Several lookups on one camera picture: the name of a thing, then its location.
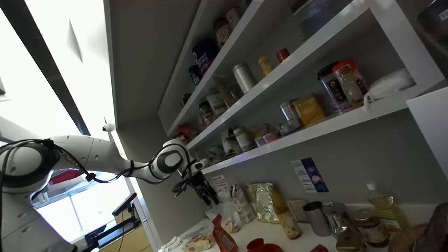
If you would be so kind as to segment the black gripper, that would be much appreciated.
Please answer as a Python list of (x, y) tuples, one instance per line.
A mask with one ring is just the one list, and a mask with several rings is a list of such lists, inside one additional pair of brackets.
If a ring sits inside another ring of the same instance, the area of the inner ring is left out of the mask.
[(218, 205), (218, 192), (206, 180), (202, 168), (204, 166), (197, 160), (190, 163), (188, 167), (181, 173), (181, 181), (173, 188), (173, 192), (180, 196), (188, 188), (192, 188), (208, 206)]

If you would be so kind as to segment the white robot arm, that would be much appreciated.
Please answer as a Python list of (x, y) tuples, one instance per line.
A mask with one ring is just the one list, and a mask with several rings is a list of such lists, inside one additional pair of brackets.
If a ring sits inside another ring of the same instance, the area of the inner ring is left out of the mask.
[(219, 203), (216, 191), (198, 168), (187, 146), (169, 140), (150, 161), (124, 159), (113, 140), (92, 136), (24, 139), (0, 147), (2, 244), (0, 252), (78, 252), (33, 206), (31, 199), (57, 171), (75, 168), (87, 181), (100, 182), (97, 173), (132, 177), (150, 185), (181, 177), (173, 192), (194, 188), (208, 206)]

